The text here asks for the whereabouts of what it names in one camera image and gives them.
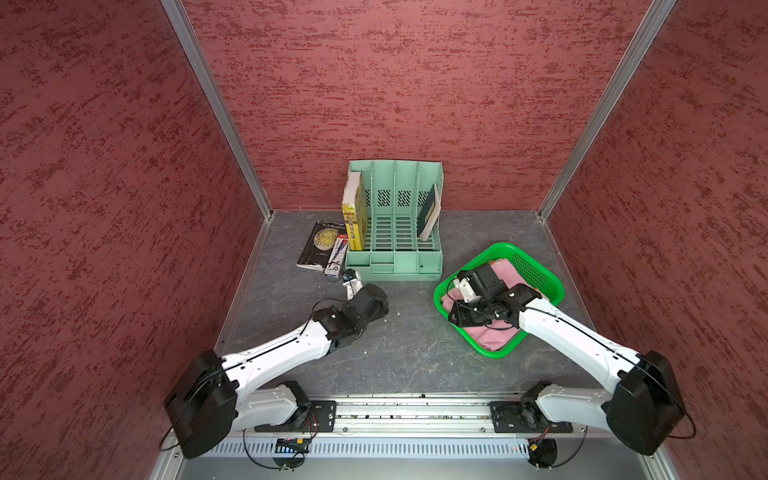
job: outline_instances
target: black book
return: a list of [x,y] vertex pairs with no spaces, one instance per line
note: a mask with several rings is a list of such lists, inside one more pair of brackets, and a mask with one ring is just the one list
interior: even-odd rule
[[312,230],[310,238],[306,241],[296,266],[319,272],[325,270],[333,251],[333,244],[336,242],[336,237],[339,236],[339,233],[346,235],[346,225],[344,223],[327,222],[325,220],[315,223],[315,228]]

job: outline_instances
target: book spine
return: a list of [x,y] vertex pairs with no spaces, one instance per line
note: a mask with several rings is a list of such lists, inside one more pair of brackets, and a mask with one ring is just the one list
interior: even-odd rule
[[349,249],[350,250],[362,250],[365,241],[362,238],[362,228],[357,221],[357,212],[355,212],[354,205],[344,205],[344,222],[346,223],[346,235],[349,237]]

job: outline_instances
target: book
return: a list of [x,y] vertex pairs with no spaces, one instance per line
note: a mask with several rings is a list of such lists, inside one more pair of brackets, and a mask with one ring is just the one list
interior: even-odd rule
[[426,242],[432,229],[435,228],[437,218],[440,216],[440,189],[437,184],[432,185],[432,189],[424,201],[424,206],[416,219],[416,232],[419,240]]
[[341,211],[344,213],[349,249],[362,250],[366,245],[368,232],[368,208],[361,172],[349,172],[341,200]]
[[346,255],[346,249],[348,246],[349,238],[347,235],[339,233],[339,236],[336,237],[336,244],[333,245],[333,250],[331,250],[330,260],[328,260],[328,265],[326,266],[326,276],[329,276],[332,279],[338,278],[342,271],[344,256]]
[[296,266],[322,272],[328,265],[336,238],[346,235],[344,223],[320,220],[315,223]]

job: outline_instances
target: black motor joint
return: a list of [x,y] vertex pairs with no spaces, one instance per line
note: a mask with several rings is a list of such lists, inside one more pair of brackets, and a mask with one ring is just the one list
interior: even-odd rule
[[341,310],[329,307],[318,310],[313,319],[328,332],[331,341],[328,353],[358,339],[373,320],[378,320],[389,313],[386,293],[378,286],[368,283],[361,288]]

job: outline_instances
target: yellow book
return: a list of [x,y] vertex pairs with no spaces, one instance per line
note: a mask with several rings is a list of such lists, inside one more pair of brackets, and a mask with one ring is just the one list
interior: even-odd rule
[[366,207],[365,187],[362,184],[360,172],[349,172],[344,197],[341,200],[341,211],[344,213],[349,249],[362,250],[366,245],[368,209]]

